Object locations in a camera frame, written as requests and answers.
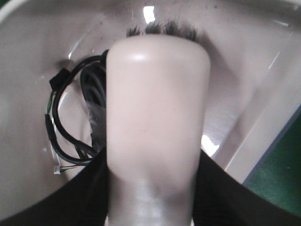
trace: plastic cylinder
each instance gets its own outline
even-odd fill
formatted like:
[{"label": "plastic cylinder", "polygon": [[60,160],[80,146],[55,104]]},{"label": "plastic cylinder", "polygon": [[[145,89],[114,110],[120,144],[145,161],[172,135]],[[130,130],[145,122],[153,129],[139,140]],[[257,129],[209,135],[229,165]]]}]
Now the plastic cylinder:
[{"label": "plastic cylinder", "polygon": [[142,35],[107,58],[109,226],[189,226],[210,71],[197,43]]}]

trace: electrical wire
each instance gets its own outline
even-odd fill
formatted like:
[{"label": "electrical wire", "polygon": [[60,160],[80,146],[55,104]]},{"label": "electrical wire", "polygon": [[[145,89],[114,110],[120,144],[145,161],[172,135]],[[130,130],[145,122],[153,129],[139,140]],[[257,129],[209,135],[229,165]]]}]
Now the electrical wire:
[{"label": "electrical wire", "polygon": [[[48,138],[50,143],[55,150],[55,152],[64,160],[74,163],[76,165],[87,165],[90,161],[97,155],[97,151],[85,144],[84,142],[75,139],[70,133],[66,131],[63,127],[58,113],[58,106],[60,102],[60,98],[62,97],[63,92],[67,88],[67,86],[72,82],[74,77],[85,67],[89,67],[89,70],[85,70],[86,72],[81,75],[81,86],[84,98],[87,101],[95,102],[100,106],[106,105],[106,94],[105,94],[105,62],[107,50],[100,56],[91,56],[89,58],[84,59],[75,68],[68,72],[66,69],[62,69],[60,73],[50,80],[51,87],[53,91],[50,93],[48,105],[47,105],[47,113],[45,114],[45,124],[48,132]],[[52,107],[52,117],[53,122],[58,130],[58,132],[70,143],[72,143],[77,151],[79,158],[74,158],[64,152],[60,145],[57,142],[56,134],[54,130],[54,125],[50,118],[50,109]]]}]

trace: wire connector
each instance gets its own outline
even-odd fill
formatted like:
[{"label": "wire connector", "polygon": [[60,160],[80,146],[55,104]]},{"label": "wire connector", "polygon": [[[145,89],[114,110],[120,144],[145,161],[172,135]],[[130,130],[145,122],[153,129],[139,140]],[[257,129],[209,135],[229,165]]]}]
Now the wire connector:
[{"label": "wire connector", "polygon": [[68,80],[69,76],[70,72],[66,68],[60,70],[60,72],[49,81],[52,90],[58,91]]},{"label": "wire connector", "polygon": [[54,166],[53,174],[61,174],[61,166]]}]

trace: bristles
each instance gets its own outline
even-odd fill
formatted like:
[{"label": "bristles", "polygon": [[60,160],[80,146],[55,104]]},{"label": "bristles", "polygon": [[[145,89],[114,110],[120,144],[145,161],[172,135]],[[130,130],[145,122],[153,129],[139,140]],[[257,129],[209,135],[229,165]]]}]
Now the bristles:
[{"label": "bristles", "polygon": [[160,34],[161,33],[161,28],[162,26],[157,23],[149,23],[146,28],[145,28],[145,33],[146,34]]},{"label": "bristles", "polygon": [[[137,26],[127,31],[127,37],[142,34]],[[175,21],[169,21],[165,25],[149,23],[145,28],[145,34],[166,34],[180,38],[197,41],[197,30],[187,24],[178,25]]]},{"label": "bristles", "polygon": [[139,34],[141,34],[141,31],[140,31],[140,28],[137,27],[137,26],[134,27],[133,29],[130,28],[127,31],[127,37],[134,36],[134,35],[139,35]]}]

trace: green surface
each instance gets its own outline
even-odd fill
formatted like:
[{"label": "green surface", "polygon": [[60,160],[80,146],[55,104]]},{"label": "green surface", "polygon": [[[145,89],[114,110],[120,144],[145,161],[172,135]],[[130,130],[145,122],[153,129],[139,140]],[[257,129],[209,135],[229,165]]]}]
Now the green surface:
[{"label": "green surface", "polygon": [[301,216],[301,114],[245,185],[271,203]]},{"label": "green surface", "polygon": [[2,7],[7,2],[8,2],[8,0],[0,0],[0,7]]}]

